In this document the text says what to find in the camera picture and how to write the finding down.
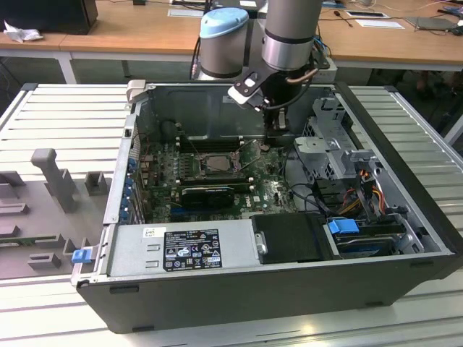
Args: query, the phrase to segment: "black cable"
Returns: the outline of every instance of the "black cable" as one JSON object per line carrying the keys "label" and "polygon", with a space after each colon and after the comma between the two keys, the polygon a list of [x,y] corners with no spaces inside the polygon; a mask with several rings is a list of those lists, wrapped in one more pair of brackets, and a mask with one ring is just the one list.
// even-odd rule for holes
{"label": "black cable", "polygon": [[[310,196],[313,196],[313,193],[307,194],[307,195],[305,196],[305,199],[308,199]],[[304,200],[304,210],[305,210],[306,212],[307,212],[307,201],[309,201],[309,200]]]}
{"label": "black cable", "polygon": [[321,30],[320,30],[320,24],[317,23],[317,30],[318,30],[318,37],[320,38],[320,42],[328,49],[328,57],[333,56],[333,52],[331,51],[330,46],[328,46],[326,43],[323,42],[323,38],[321,37]]}
{"label": "black cable", "polygon": [[292,146],[291,148],[289,148],[288,150],[288,153],[286,154],[286,157],[284,159],[284,164],[283,164],[283,170],[282,170],[282,176],[283,176],[283,181],[284,181],[284,184],[289,188],[289,190],[292,192],[292,194],[295,196],[295,197],[299,197],[301,200],[304,201],[305,203],[305,207],[307,206],[306,202],[310,203],[311,205],[315,206],[316,208],[318,208],[319,206],[317,205],[316,202],[313,202],[312,200],[310,200],[307,197],[304,197],[302,196],[301,194],[299,194],[298,192],[295,192],[294,191],[294,188],[295,187],[306,187],[308,189],[312,189],[311,187],[311,184],[304,184],[304,183],[298,183],[298,184],[294,184],[292,186],[289,186],[289,183],[288,183],[288,180],[286,179],[286,165],[288,163],[288,158],[289,158],[289,155],[291,154],[291,151],[293,150],[296,150],[296,148],[294,146]]}
{"label": "black cable", "polygon": [[0,88],[0,91],[6,93],[6,94],[9,95],[9,96],[15,96],[14,93],[12,93],[12,92],[10,92],[9,90],[6,90],[6,89],[4,89],[4,88]]}
{"label": "black cable", "polygon": [[427,32],[429,32],[429,33],[431,33],[433,35],[437,35],[437,36],[445,36],[445,35],[447,35],[446,31],[444,31],[443,34],[435,33],[434,30],[430,30],[430,29],[420,29],[420,31],[427,31]]}
{"label": "black cable", "polygon": [[200,7],[193,7],[194,5],[179,4],[179,6],[184,7],[185,9],[192,9],[193,11],[201,11],[202,10],[202,8],[200,8]]}
{"label": "black cable", "polygon": [[310,81],[307,81],[306,85],[301,89],[299,94],[297,94],[290,101],[287,101],[287,102],[282,103],[281,105],[277,105],[277,106],[265,107],[265,110],[266,111],[276,111],[276,110],[279,110],[280,108],[288,107],[288,106],[292,105],[293,103],[295,103],[296,101],[298,101],[305,94],[305,92],[307,92],[309,90],[309,88],[310,88]]}
{"label": "black cable", "polygon": [[193,50],[193,56],[192,56],[192,59],[191,59],[191,65],[190,65],[190,80],[193,79],[193,67],[195,65],[195,61],[197,59],[197,52],[199,52],[200,50],[200,44],[201,44],[201,39],[198,37],[197,40],[196,40],[196,44],[195,44],[195,49]]}
{"label": "black cable", "polygon": [[339,11],[334,11],[333,13],[334,13],[334,15],[335,15],[336,17],[339,17],[339,18],[341,18],[343,21],[345,21],[345,22],[348,24],[348,26],[354,27],[354,25],[350,24],[348,20],[346,20],[345,18],[343,18],[343,17],[341,16],[341,13],[340,13]]}
{"label": "black cable", "polygon": [[17,83],[20,87],[22,87],[22,83],[12,74],[11,71],[9,71],[8,67],[7,67],[7,66],[5,65],[5,63],[2,62],[1,60],[0,60],[0,65],[2,65],[3,68],[8,72],[8,74],[13,78],[13,80],[15,80],[16,83]]}
{"label": "black cable", "polygon": [[[108,2],[112,2],[113,4],[117,4],[119,2],[132,2],[133,0],[96,0],[96,1],[108,1]],[[145,0],[145,2],[151,2],[153,4],[163,4],[163,5],[167,5],[167,3],[165,1],[153,1],[153,0]]]}
{"label": "black cable", "polygon": [[[324,18],[320,18],[318,21],[328,21],[328,22],[333,22],[335,20],[358,20],[359,18],[336,18],[334,20],[330,20],[330,19],[324,19]],[[378,20],[403,20],[404,18],[403,17],[389,17],[389,18],[378,18]]]}
{"label": "black cable", "polygon": [[[211,9],[212,9],[212,0],[206,0],[205,3],[204,3],[203,15],[208,13]],[[191,58],[190,80],[192,80],[193,77],[194,77],[193,76],[193,67],[194,67],[196,61],[198,61],[198,59],[199,59],[200,50],[201,50],[201,39],[198,37],[197,40],[196,40],[195,49],[193,50],[193,55],[192,55],[192,58]]]}

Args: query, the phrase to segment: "electronic device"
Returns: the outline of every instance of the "electronic device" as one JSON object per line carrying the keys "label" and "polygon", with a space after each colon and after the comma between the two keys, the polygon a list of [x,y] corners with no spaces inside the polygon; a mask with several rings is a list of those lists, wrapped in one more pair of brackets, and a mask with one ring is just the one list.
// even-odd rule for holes
{"label": "electronic device", "polygon": [[244,9],[249,14],[251,20],[255,20],[258,17],[258,11],[265,5],[263,0],[253,1],[240,1],[240,0],[214,0],[213,8],[221,9],[226,7],[234,7],[238,9]]}
{"label": "electronic device", "polygon": [[350,17],[356,18],[389,18],[387,14],[384,14],[382,12],[363,12],[350,10],[346,10],[344,12],[347,13]]}
{"label": "electronic device", "polygon": [[454,34],[455,36],[463,35],[463,25],[460,25],[459,27],[455,27],[454,29],[450,29],[450,32]]}
{"label": "electronic device", "polygon": [[279,111],[300,98],[317,71],[310,57],[321,8],[320,0],[270,0],[262,59],[230,88],[239,105],[263,112],[269,130],[278,129]]}
{"label": "electronic device", "polygon": [[455,23],[444,18],[406,17],[405,20],[423,30],[450,30],[456,27]]}
{"label": "electronic device", "polygon": [[[72,276],[111,331],[387,306],[461,267],[451,193],[430,172],[447,147],[393,90],[312,85],[271,136],[231,84],[141,82],[101,241]],[[210,296],[214,310],[192,300]]]}
{"label": "electronic device", "polygon": [[0,23],[22,29],[86,35],[98,16],[95,0],[3,1]]}

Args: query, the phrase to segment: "wooden desk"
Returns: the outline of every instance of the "wooden desk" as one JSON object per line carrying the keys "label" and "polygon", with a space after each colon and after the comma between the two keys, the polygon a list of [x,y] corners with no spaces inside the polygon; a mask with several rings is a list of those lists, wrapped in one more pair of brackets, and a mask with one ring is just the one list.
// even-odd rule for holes
{"label": "wooden desk", "polygon": [[[378,4],[387,4],[396,9],[416,9],[430,3],[423,0],[378,0]],[[441,7],[442,5],[435,4],[419,11],[398,12],[376,6],[375,11],[384,12],[390,17],[432,17],[438,14],[437,10]],[[349,8],[360,10],[353,5]],[[342,20],[328,21],[338,19],[333,11],[328,10],[322,10],[320,18],[322,38],[330,46],[336,64],[362,67],[367,62],[366,67],[380,67],[382,63],[389,68],[393,68],[394,65],[401,68],[401,65],[406,64],[434,65],[437,67],[435,70],[439,70],[439,66],[451,65],[454,65],[456,70],[463,68],[463,38],[451,33],[442,35],[443,32],[433,34],[425,30],[415,31],[413,25],[406,20],[394,20],[405,29],[361,27],[354,20],[349,21],[354,27],[349,27]],[[442,18],[452,22],[458,20],[448,15]]]}
{"label": "wooden desk", "polygon": [[68,35],[61,42],[61,50],[192,54],[199,18],[168,17],[169,4],[96,3],[98,21],[89,35]]}
{"label": "wooden desk", "polygon": [[[0,56],[55,58],[68,83],[76,83],[73,59],[190,61],[200,29],[198,18],[168,17],[165,4],[133,6],[131,1],[111,3],[97,0],[98,21],[89,35],[45,34],[45,40],[14,43],[0,35]],[[377,0],[375,11],[391,17],[431,17],[442,4],[416,9],[431,0]],[[353,4],[349,7],[358,9]],[[320,29],[331,47],[338,67],[459,71],[463,68],[463,38],[452,34],[415,32],[405,20],[396,20],[405,29],[360,27],[354,20],[350,28],[336,20],[333,10],[323,9]],[[442,16],[456,22],[452,16]]]}

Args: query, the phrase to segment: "blue tab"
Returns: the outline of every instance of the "blue tab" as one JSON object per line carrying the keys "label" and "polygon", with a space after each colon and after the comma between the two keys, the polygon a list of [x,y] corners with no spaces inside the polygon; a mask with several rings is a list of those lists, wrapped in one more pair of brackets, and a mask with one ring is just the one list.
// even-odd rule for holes
{"label": "blue tab", "polygon": [[72,264],[86,264],[92,262],[92,251],[89,249],[78,249],[72,253]]}
{"label": "blue tab", "polygon": [[360,232],[353,219],[335,219],[328,223],[332,234],[357,234]]}

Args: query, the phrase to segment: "power supply label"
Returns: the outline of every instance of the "power supply label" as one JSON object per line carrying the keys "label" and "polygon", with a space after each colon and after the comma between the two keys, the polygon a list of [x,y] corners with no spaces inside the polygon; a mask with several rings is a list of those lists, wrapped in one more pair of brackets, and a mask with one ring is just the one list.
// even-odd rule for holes
{"label": "power supply label", "polygon": [[164,234],[163,268],[167,272],[222,267],[217,229]]}

